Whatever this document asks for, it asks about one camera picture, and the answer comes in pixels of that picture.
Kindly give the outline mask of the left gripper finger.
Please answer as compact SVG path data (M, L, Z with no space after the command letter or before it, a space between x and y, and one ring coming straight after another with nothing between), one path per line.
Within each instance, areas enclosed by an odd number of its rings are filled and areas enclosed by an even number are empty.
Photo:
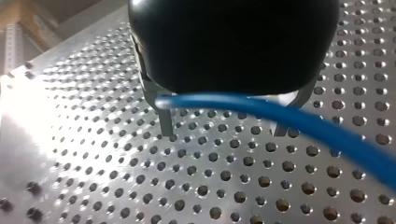
M134 47L134 57L138 67L139 79L145 100L158 114L162 135L167 137L172 136L174 134L174 126L171 110L160 109L155 105L155 99L158 96L171 95L171 92L158 86L151 78L149 78L143 56L133 36L131 37L131 40Z

